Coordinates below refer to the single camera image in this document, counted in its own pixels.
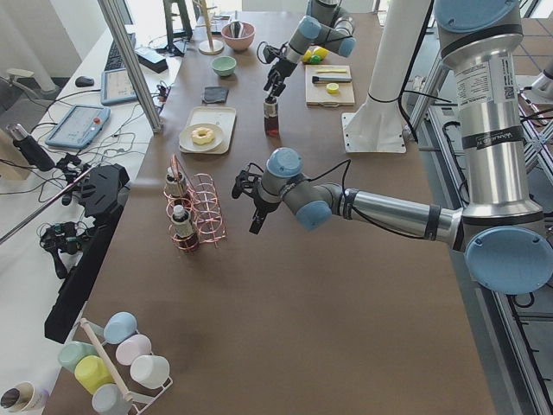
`green bowl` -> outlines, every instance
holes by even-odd
[[[230,56],[220,56],[211,62],[211,68],[218,76],[232,75],[235,67],[236,60]]]

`donut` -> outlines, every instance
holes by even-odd
[[[195,144],[203,145],[211,143],[215,139],[215,133],[211,128],[198,127],[192,131],[190,137]]]

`copper wire rack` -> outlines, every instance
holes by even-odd
[[[177,192],[174,191],[173,194],[168,191],[168,185],[165,185],[163,194],[167,199],[167,216],[171,218],[175,206],[182,205],[190,211],[197,234],[197,239],[194,235],[181,238],[171,224],[169,234],[175,246],[184,252],[195,251],[200,244],[205,243],[217,246],[217,243],[226,237],[226,228],[213,178],[205,173],[188,176],[176,155],[171,157],[169,167],[173,177],[183,176],[185,180],[176,181]]]

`pink bowl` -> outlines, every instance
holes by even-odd
[[[221,35],[225,39],[225,43],[236,52],[246,50],[253,42],[253,36],[256,34],[256,28],[249,23],[242,22],[244,25],[243,37],[231,37],[230,24],[227,24],[222,30]]]

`bowl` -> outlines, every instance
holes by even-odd
[[[218,76],[229,76],[234,73],[236,60],[231,56],[220,56],[211,62],[211,68]]]
[[[244,25],[244,35],[242,37],[231,36],[231,24],[227,24],[221,29],[221,36],[225,39],[225,43],[236,52],[246,50],[253,43],[253,37],[256,34],[256,28],[249,23],[242,22]]]

